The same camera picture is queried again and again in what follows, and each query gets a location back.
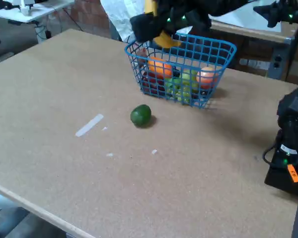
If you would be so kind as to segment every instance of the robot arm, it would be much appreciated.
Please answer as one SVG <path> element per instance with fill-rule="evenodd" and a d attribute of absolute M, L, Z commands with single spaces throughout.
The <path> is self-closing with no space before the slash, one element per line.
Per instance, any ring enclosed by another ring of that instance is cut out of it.
<path fill-rule="evenodd" d="M 155 38 L 164 48 L 177 46 L 171 36 L 193 26 L 200 31 L 211 27 L 209 14 L 219 16 L 248 3 L 248 0 L 146 0 L 145 13 L 130 19 L 138 42 Z"/>

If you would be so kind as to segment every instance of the brown tabletop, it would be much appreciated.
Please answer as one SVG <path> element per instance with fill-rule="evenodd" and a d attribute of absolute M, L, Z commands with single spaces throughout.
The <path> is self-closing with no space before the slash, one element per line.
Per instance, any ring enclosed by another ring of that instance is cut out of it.
<path fill-rule="evenodd" d="M 0 63 L 0 193 L 78 238 L 289 238 L 297 200 L 261 154 L 295 86 L 227 69 L 194 109 L 143 95 L 124 47 L 70 30 Z"/>
<path fill-rule="evenodd" d="M 230 24 L 213 20 L 212 29 L 229 32 L 237 35 L 253 37 L 256 39 L 272 41 L 276 43 L 290 44 L 290 41 L 294 39 L 295 34 L 298 30 L 298 24 L 296 23 L 289 24 L 287 22 L 282 22 L 281 24 L 282 24 L 282 31 L 273 32 L 273 31 L 253 30 L 253 29 L 230 25 Z"/>

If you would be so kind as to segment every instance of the orange label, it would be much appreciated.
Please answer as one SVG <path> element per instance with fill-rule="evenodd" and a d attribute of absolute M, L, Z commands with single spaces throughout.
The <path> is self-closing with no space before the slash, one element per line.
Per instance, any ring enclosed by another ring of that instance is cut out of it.
<path fill-rule="evenodd" d="M 298 174 L 295 170 L 295 168 L 293 167 L 293 165 L 287 165 L 288 171 L 290 176 L 292 177 L 294 182 L 298 182 Z"/>

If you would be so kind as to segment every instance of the black cable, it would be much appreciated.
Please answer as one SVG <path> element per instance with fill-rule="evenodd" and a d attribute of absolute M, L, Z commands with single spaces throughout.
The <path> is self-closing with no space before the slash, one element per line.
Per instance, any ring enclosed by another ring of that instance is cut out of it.
<path fill-rule="evenodd" d="M 273 168 L 285 169 L 286 166 L 281 166 L 281 165 L 274 164 L 274 163 L 272 163 L 272 162 L 270 162 L 266 159 L 267 153 L 270 152 L 272 149 L 274 149 L 276 146 L 277 146 L 277 144 L 275 142 L 271 147 L 269 147 L 267 150 L 264 151 L 262 158 L 265 161 L 265 163 L 269 164 L 269 166 L 271 166 Z M 296 161 L 294 163 L 292 163 L 292 165 L 296 166 L 297 164 L 298 164 L 298 155 L 296 156 Z"/>
<path fill-rule="evenodd" d="M 63 8 L 63 11 L 69 16 L 69 18 L 75 23 L 75 25 L 82 31 L 83 29 L 78 25 L 78 23 L 71 17 L 71 15 L 69 15 L 69 13 Z"/>
<path fill-rule="evenodd" d="M 34 8 L 45 8 L 45 6 L 33 6 Z M 57 11 L 57 9 L 55 7 L 53 7 L 52 5 L 47 5 L 47 7 L 51 7 L 55 10 L 55 12 L 57 13 L 57 16 L 58 16 L 58 19 L 59 19 L 59 25 L 60 25 L 60 33 L 62 33 L 63 31 L 63 27 L 62 27 L 62 21 L 61 21 L 61 17 L 60 17 L 60 14 L 59 12 Z"/>
<path fill-rule="evenodd" d="M 43 30 L 42 30 L 42 31 L 40 31 L 40 32 L 35 32 L 35 34 L 36 34 L 39 38 L 41 38 L 42 40 L 47 40 L 47 38 L 43 38 L 42 36 L 40 36 L 40 34 L 41 34 L 43 31 L 45 31 L 45 30 L 47 30 L 46 26 L 43 27 Z"/>

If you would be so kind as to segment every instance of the floor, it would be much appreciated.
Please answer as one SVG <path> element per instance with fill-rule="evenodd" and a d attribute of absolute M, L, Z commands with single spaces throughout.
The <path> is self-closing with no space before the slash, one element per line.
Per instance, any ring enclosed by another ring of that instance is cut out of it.
<path fill-rule="evenodd" d="M 44 24 L 47 23 L 47 29 L 51 31 L 52 36 L 65 31 L 67 29 L 78 29 L 78 27 L 71 22 L 71 20 L 58 20 L 57 17 L 50 16 L 45 19 Z M 110 38 L 110 31 L 99 29 L 90 25 L 79 24 L 83 31 L 95 35 Z M 15 54 L 22 52 L 37 44 L 36 33 L 33 24 L 21 24 L 20 26 L 8 24 L 8 21 L 0 18 L 0 56 L 9 52 Z"/>
<path fill-rule="evenodd" d="M 69 28 L 77 29 L 71 21 L 59 22 L 58 19 L 50 17 L 47 29 L 52 32 L 52 36 L 59 34 L 61 29 L 65 31 Z M 88 33 L 110 37 L 109 30 L 98 29 L 93 26 L 80 24 L 80 27 Z M 15 54 L 22 52 L 37 44 L 36 33 L 33 25 L 21 24 L 20 26 L 8 24 L 7 20 L 0 18 L 0 56 L 9 52 Z M 0 223 L 9 218 L 15 208 L 0 211 Z M 27 215 L 17 227 L 15 227 L 7 238 L 65 238 L 66 235 L 61 230 L 38 218 L 33 214 Z"/>

